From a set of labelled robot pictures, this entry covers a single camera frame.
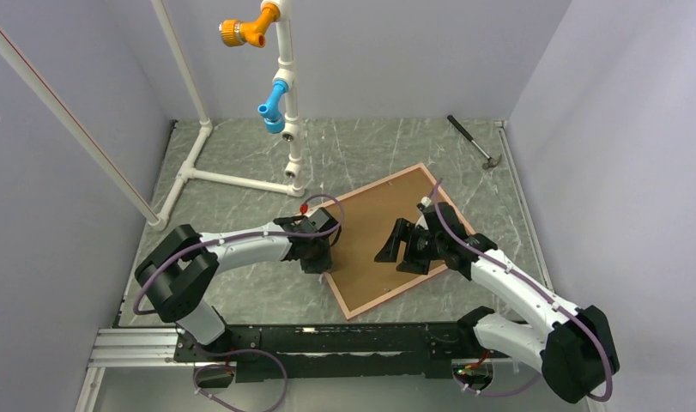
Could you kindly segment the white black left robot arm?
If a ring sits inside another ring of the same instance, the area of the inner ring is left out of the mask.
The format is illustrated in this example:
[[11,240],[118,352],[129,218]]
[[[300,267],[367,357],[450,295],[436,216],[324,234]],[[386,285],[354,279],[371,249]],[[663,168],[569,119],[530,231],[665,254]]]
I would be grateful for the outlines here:
[[325,208],[229,233],[199,233],[180,225],[136,267],[140,291],[133,311],[176,324],[205,358],[217,361],[228,353],[233,334],[205,299],[213,279],[264,262],[297,261],[306,274],[322,274],[332,266],[330,238],[340,230],[341,223]]

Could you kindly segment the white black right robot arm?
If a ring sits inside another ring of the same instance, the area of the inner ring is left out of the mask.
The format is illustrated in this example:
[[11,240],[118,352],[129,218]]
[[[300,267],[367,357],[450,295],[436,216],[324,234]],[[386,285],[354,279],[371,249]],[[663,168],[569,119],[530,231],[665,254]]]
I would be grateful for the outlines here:
[[565,300],[519,269],[481,233],[469,233],[447,202],[419,203],[421,216],[395,225],[374,257],[399,272],[425,275],[440,262],[501,298],[518,324],[481,306],[457,321],[457,346],[467,356],[497,351],[532,367],[560,399],[609,400],[620,363],[605,313]]

